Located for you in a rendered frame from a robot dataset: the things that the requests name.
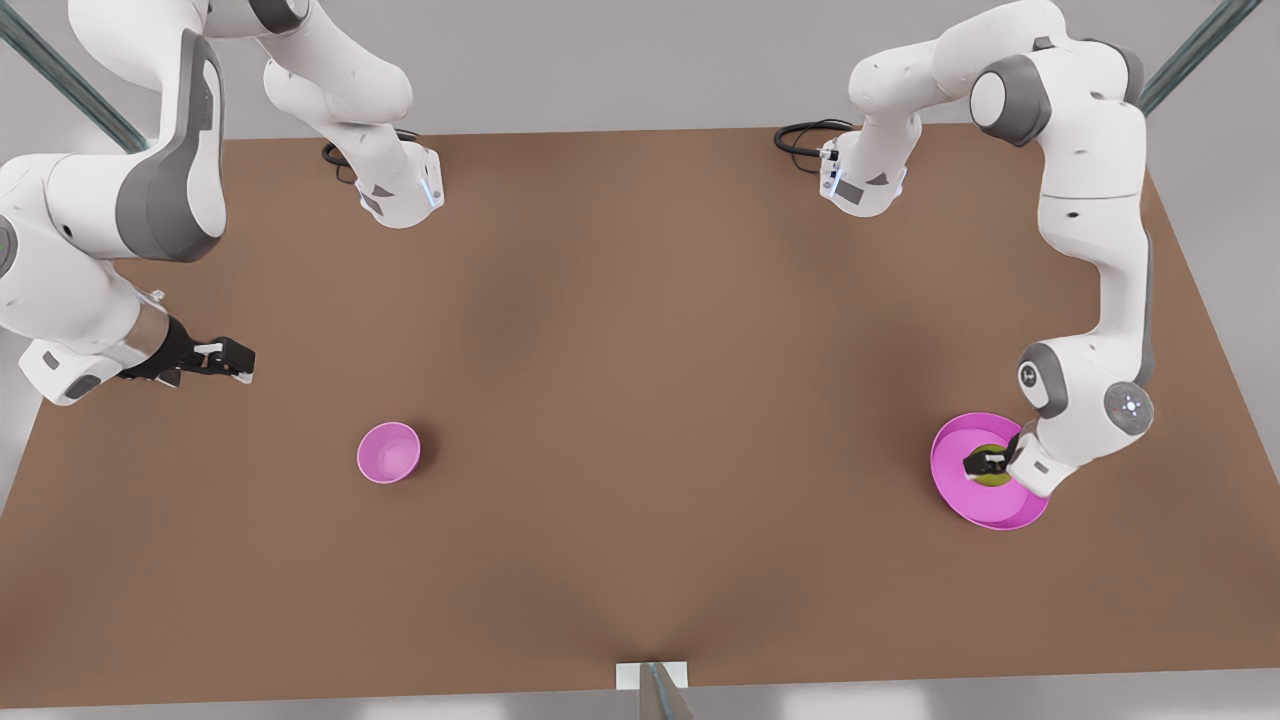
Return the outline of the pink bowl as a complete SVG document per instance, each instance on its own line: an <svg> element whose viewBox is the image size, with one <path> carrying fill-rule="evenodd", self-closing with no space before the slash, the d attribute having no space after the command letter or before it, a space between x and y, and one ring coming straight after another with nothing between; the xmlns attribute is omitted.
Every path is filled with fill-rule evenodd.
<svg viewBox="0 0 1280 720"><path fill-rule="evenodd" d="M372 483L390 484L408 477L419 465L421 441L404 423L385 421L370 429L360 441L356 462Z"/></svg>

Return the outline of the pink plate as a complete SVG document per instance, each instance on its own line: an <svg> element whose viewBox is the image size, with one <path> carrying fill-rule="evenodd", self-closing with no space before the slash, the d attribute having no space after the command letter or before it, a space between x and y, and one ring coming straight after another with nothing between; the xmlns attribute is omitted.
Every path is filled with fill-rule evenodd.
<svg viewBox="0 0 1280 720"><path fill-rule="evenodd" d="M961 518L992 530L1016 530L1041 518L1050 501L1015 480L983 486L966 477L963 460L979 448L1004 447L1019 425L992 413L965 413L945 423L931 447L931 473L945 502Z"/></svg>

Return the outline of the silver frame post with foot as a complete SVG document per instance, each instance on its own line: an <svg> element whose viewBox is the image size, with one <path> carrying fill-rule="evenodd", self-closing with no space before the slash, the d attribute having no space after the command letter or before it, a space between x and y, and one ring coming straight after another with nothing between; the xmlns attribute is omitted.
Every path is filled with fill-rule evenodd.
<svg viewBox="0 0 1280 720"><path fill-rule="evenodd" d="M689 688L685 661L616 664L617 691L637 692L637 720L695 720L684 692Z"/></svg>

